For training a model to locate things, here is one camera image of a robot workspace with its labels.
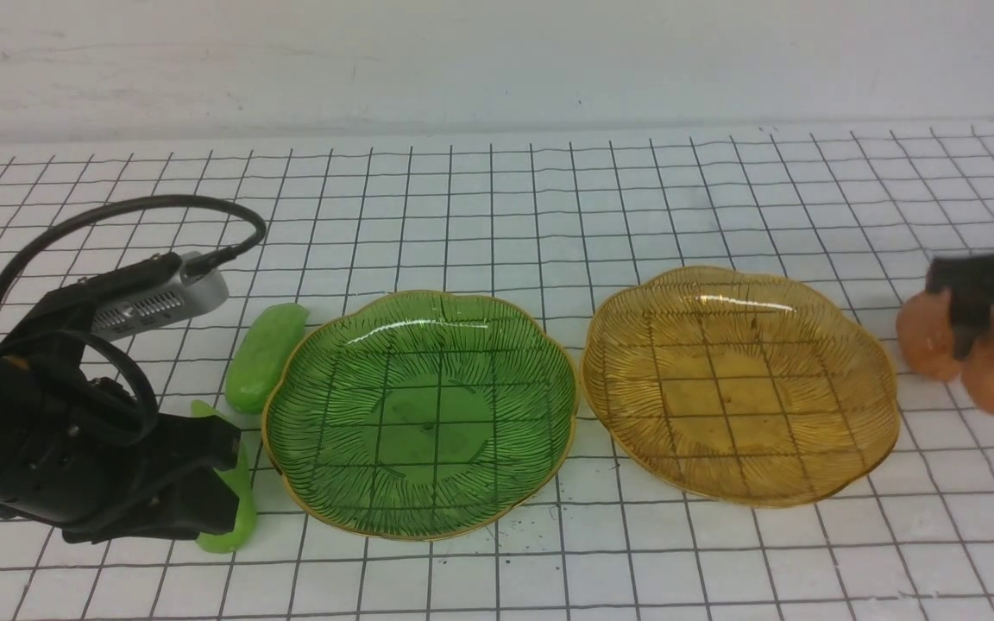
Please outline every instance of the glass plate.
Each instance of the glass plate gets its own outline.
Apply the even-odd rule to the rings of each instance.
[[[588,327],[588,403],[669,483],[756,506],[824,499],[884,460],[896,378],[875,338],[777,276],[682,267],[615,294]]]
[[[544,486],[576,409],[569,357],[522,310],[404,292],[293,350],[263,441],[315,518],[429,540],[485,526]]]

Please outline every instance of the black grid line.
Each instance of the black grid line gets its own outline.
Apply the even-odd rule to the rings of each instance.
[[[899,146],[900,150],[903,150],[903,152],[905,154],[907,153],[907,150],[903,149],[903,145],[900,145],[899,141],[896,141],[896,145]],[[869,166],[871,167],[871,170],[873,170],[873,172],[875,173],[876,169],[873,168],[872,163],[869,164]],[[920,180],[922,180],[922,174],[919,173],[918,169],[915,170],[915,173],[916,174],[920,174]],[[927,185],[927,190],[928,190],[928,192],[931,192],[931,196],[934,195],[934,190],[930,189],[930,185]],[[908,436],[910,436],[912,445],[914,445],[914,447],[916,449],[918,449],[919,448],[919,442],[918,442],[918,440],[915,439],[915,433],[912,432],[910,428],[908,428]],[[930,479],[931,485],[934,485],[935,491],[938,491],[939,494],[941,494],[941,488],[938,487],[938,480],[936,480],[936,478],[934,477],[934,470],[930,467],[930,464],[927,464],[927,476]],[[953,511],[951,510],[950,503],[948,503],[947,500],[946,500],[946,496],[942,496],[942,506],[944,508],[946,508],[946,515],[947,515],[947,518],[950,519],[950,523],[953,525],[953,531],[954,531],[954,533],[958,533],[958,540],[959,540],[959,543],[961,543],[962,553],[964,555],[966,555],[966,560],[969,561],[969,566],[972,567],[973,573],[975,575],[977,575],[977,582],[979,583],[979,586],[981,587],[981,590],[983,591],[983,593],[987,593],[987,586],[984,583],[983,575],[981,575],[981,573],[979,572],[979,569],[977,569],[977,563],[975,563],[975,561],[973,560],[973,555],[969,551],[969,543],[967,543],[966,540],[964,540],[961,537],[961,535],[959,534],[959,533],[961,533],[961,531],[958,530],[958,522],[956,522],[956,519],[954,519],[954,517],[953,517]],[[883,511],[883,510],[884,510],[884,505],[881,505],[881,511]],[[912,585],[915,584],[915,576],[912,575],[910,571],[908,571],[908,579],[911,580]],[[994,598],[987,598],[987,601],[989,601],[989,605],[991,606],[991,612],[994,613]]]
[[[291,152],[289,152],[289,154],[291,155],[291,158],[287,159],[287,161],[286,161],[286,168],[283,170],[283,177],[286,177],[286,172],[289,169],[289,164],[291,164],[292,157],[293,157],[293,149],[291,149]],[[332,152],[331,152],[331,150],[329,150],[329,152],[328,152],[328,158],[324,161],[324,171],[328,172],[328,170],[331,170],[331,168],[332,168]],[[314,212],[314,216],[312,217],[312,227],[309,228],[309,240],[307,242],[308,245],[307,245],[307,248],[305,250],[305,260],[306,260],[306,263],[309,262],[309,253],[312,251],[312,236],[316,232],[317,216],[319,216],[319,213],[320,213],[321,201],[324,200],[324,186],[327,185],[327,184],[328,184],[328,176],[326,174],[326,176],[324,176],[324,180],[321,181],[321,184],[320,184],[320,198],[317,199],[316,211]],[[281,189],[283,189],[283,187],[281,187],[281,184],[279,184],[279,194],[281,194]],[[305,272],[301,272],[301,278],[299,279],[299,282],[297,282],[297,291],[293,294],[293,302],[295,302],[295,303],[300,302],[300,299],[301,299],[301,288],[303,288],[303,286],[305,285],[305,276],[306,276],[306,273]],[[301,555],[301,550],[305,549],[305,538],[306,538],[306,535],[308,535],[308,533],[309,533],[309,519],[310,518],[307,517],[307,518],[305,518],[305,520],[303,520],[303,523],[301,523],[301,538],[299,539],[299,546],[297,546],[297,549],[299,550],[299,558],[300,558],[300,555]],[[293,565],[293,577],[292,577],[292,584],[291,584],[291,598],[289,598],[289,602],[286,605],[286,615],[288,617],[292,616],[292,614],[293,614],[293,599],[297,598],[297,580],[299,580],[299,570],[300,569],[301,569],[300,563],[295,563],[295,565]]]
[[[530,162],[532,163],[532,170],[535,170],[535,168],[536,168],[536,149],[535,149],[535,146],[530,146],[529,145],[529,147],[528,147],[528,157],[530,158]],[[571,158],[569,158],[569,165],[572,168],[572,166],[573,166],[573,156],[572,155],[571,155]],[[577,182],[577,173],[576,172],[573,173],[573,182],[575,182],[575,184]],[[535,187],[535,184],[536,184],[536,174],[533,172],[532,173],[532,187]],[[544,247],[542,247],[542,240],[540,239],[540,236],[539,236],[539,199],[535,196],[535,194],[533,194],[533,196],[532,196],[532,212],[533,212],[533,215],[535,216],[535,225],[536,225],[536,258],[540,260],[540,263],[539,263],[539,309],[540,309],[540,314],[542,316],[544,316],[544,321],[542,321],[542,326],[544,326],[544,331],[546,331],[547,330],[547,291],[544,288],[544,264],[542,264],[542,260],[544,259]],[[559,543],[560,543],[561,547],[563,547],[563,550],[565,550],[565,526],[564,526],[565,518],[564,518],[564,515],[563,515],[563,483],[560,482],[560,476],[561,476],[561,473],[558,473],[558,472],[555,473],[555,490],[556,490],[555,505],[557,507],[557,511],[556,511],[557,518],[556,518],[556,520],[557,520],[557,529],[559,530]],[[563,600],[565,601],[565,605],[567,606],[567,611],[565,611],[565,617],[567,617],[567,621],[569,621],[569,564],[567,563],[567,558],[565,558],[565,555],[563,555]]]
[[[212,156],[212,155],[213,155],[213,152],[212,152],[212,150],[210,150],[209,156]],[[209,158],[210,158],[209,156],[206,156],[206,165],[202,166],[202,174],[203,175],[205,175],[205,168],[209,165]],[[135,221],[135,227],[133,229],[133,235],[135,235],[135,232],[138,230],[137,227],[139,227],[139,225],[141,225],[142,220],[143,220],[143,213],[141,213],[140,215],[138,215],[137,221]],[[189,333],[186,333],[186,332],[182,333],[182,338],[179,341],[179,350],[178,350],[178,353],[176,354],[176,356],[174,356],[174,359],[176,359],[176,361],[178,360],[179,356],[182,355],[182,349],[183,349],[183,347],[186,346],[186,336],[188,336],[188,334]],[[174,374],[176,373],[176,370],[177,370],[177,365],[178,365],[178,362],[173,363],[171,365],[171,370],[168,371],[168,376],[167,376],[166,380],[163,381],[163,392],[162,392],[162,394],[165,394],[165,396],[166,396],[166,394],[168,392],[168,389],[171,386],[171,379],[174,378]],[[217,389],[220,389],[221,385],[222,385],[221,380],[217,379]],[[160,571],[160,574],[159,574],[159,585],[155,587],[155,598],[153,600],[153,604],[151,605],[151,610],[149,610],[149,616],[151,616],[151,617],[154,617],[154,615],[155,615],[155,608],[157,608],[157,606],[159,605],[159,600],[162,597],[162,594],[163,594],[163,581],[167,577],[167,570],[168,570],[167,565],[168,565],[168,563],[171,562],[171,555],[172,554],[174,554],[174,542],[170,542],[170,545],[168,545],[168,547],[167,547],[167,557],[166,557],[166,561],[165,561],[165,567],[163,567],[163,569]],[[95,583],[98,583],[98,576],[97,575],[95,575]],[[223,609],[224,609],[224,601],[222,600],[220,602],[217,602],[217,610],[218,610],[218,612],[220,612]]]
[[[860,144],[859,144],[858,141],[853,141],[853,145],[855,145],[858,149],[861,149],[861,146],[860,146]],[[815,146],[816,146],[817,149],[820,148],[820,145],[818,145],[818,142],[816,142]],[[829,164],[829,162],[825,162],[825,166],[827,166],[827,169],[829,170],[829,172],[832,173],[832,176],[833,176],[834,170],[831,168],[831,164]],[[845,195],[846,195],[845,194],[845,190],[841,189],[841,187],[839,188],[839,192],[843,193],[843,197],[845,197]],[[857,213],[853,213],[852,211],[851,211],[851,213],[852,213],[852,216],[853,216],[853,221],[855,221],[859,225],[859,227],[860,227],[860,220],[859,220],[859,217],[857,216]],[[873,254],[876,254],[876,249],[872,247],[872,242],[868,240],[868,237],[866,237],[866,243],[869,245],[869,250],[871,250],[873,252]],[[881,264],[880,268],[881,268],[881,271],[883,271],[884,270],[884,264]],[[851,312],[853,313],[853,317],[857,318],[857,321],[860,322],[860,317],[859,317],[859,315],[857,315],[857,311],[853,310],[852,307],[851,307]],[[835,398],[836,401],[839,400],[839,394],[833,393],[833,396],[834,396],[834,398]],[[888,528],[888,533],[891,534],[892,542],[896,542],[896,540],[898,540],[898,539],[896,539],[896,530],[895,530],[895,528],[892,528],[892,523],[891,523],[891,520],[888,519],[887,512],[884,512],[884,504],[880,502],[880,494],[879,494],[879,492],[877,492],[876,484],[873,483],[872,477],[866,477],[866,479],[868,480],[869,487],[872,488],[873,498],[875,498],[876,503],[877,503],[877,508],[880,510],[880,516],[881,516],[881,518],[884,519],[884,527]],[[907,574],[908,582],[911,583],[912,593],[914,593],[915,596],[918,598],[919,597],[919,586],[917,586],[915,584],[915,578],[912,577],[912,573],[911,573],[911,566],[908,564],[907,557],[903,553],[903,548],[901,548],[899,545],[896,545],[896,554],[899,555],[899,557],[900,557],[900,565],[903,565],[903,572],[905,574]],[[921,601],[919,601],[919,611],[922,613],[923,617],[927,616],[927,609],[924,608],[924,606],[922,605]]]

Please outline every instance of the white grid paper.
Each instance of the white grid paper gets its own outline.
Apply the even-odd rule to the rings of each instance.
[[[271,221],[225,268],[224,307],[119,343],[163,409],[182,413],[190,398],[224,409],[238,339],[284,300],[322,323],[391,291],[492,294],[577,357],[607,295],[682,264],[803,280],[895,353],[896,310],[928,258],[994,248],[994,123],[0,147],[0,268],[50,223],[175,192],[236,198]],[[0,333],[79,276],[246,233],[168,210],[72,235],[17,283]],[[107,370],[88,359],[88,373]],[[248,546],[67,546],[0,520],[0,618],[994,618],[994,417],[959,385],[903,368],[899,389],[896,452],[818,505],[753,511],[678,492],[583,406],[555,482],[437,543],[306,518],[261,454],[257,421],[236,417],[261,512]]]

